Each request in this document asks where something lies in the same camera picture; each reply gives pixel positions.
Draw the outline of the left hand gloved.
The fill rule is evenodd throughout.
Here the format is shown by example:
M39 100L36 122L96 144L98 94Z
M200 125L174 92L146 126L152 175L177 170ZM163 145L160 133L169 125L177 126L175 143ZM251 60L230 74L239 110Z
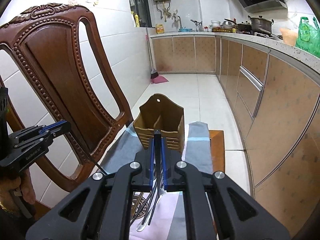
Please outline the left hand gloved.
M0 195L1 208L13 217L20 217L22 213L15 199L22 197L30 205L36 200L29 169L22 171L16 179L1 179Z

